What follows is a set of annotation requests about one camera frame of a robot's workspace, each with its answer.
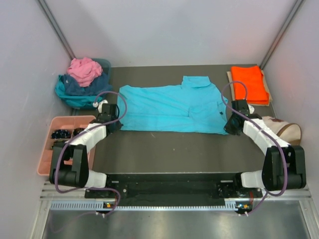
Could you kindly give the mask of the light blue t shirt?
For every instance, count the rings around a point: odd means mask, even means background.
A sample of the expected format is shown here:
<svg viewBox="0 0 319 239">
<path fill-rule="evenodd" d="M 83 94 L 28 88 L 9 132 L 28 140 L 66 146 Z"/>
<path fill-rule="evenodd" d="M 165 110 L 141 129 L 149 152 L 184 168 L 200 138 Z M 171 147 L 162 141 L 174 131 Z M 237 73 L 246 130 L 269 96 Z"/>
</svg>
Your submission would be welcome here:
<svg viewBox="0 0 319 239">
<path fill-rule="evenodd" d="M 125 85 L 119 93 L 122 130 L 227 134 L 228 100 L 207 76 L 184 76 L 181 84 L 162 87 Z"/>
</svg>

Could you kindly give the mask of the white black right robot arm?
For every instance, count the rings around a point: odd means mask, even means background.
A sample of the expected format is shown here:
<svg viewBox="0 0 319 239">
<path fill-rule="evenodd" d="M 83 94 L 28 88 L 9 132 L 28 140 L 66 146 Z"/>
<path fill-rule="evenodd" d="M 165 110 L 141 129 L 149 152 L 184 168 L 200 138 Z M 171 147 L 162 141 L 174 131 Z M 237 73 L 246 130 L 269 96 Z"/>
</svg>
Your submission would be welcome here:
<svg viewBox="0 0 319 239">
<path fill-rule="evenodd" d="M 237 173 L 232 185 L 238 197 L 251 188 L 268 191 L 301 189 L 306 186 L 305 151 L 300 146 L 301 129 L 274 117 L 261 117 L 246 100 L 231 103 L 232 115 L 224 129 L 232 135 L 244 133 L 265 156 L 262 170 Z"/>
</svg>

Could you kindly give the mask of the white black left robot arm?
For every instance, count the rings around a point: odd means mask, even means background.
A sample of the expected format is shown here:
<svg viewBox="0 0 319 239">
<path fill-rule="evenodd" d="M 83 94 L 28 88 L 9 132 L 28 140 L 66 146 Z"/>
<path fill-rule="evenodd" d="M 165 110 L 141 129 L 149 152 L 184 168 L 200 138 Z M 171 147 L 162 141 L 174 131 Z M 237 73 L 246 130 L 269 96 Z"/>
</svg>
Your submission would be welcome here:
<svg viewBox="0 0 319 239">
<path fill-rule="evenodd" d="M 109 197 L 113 185 L 105 173 L 90 169 L 88 153 L 96 144 L 121 128 L 117 104 L 103 103 L 96 119 L 69 141 L 53 145 L 49 181 L 74 188 L 96 188 L 101 197 Z"/>
</svg>

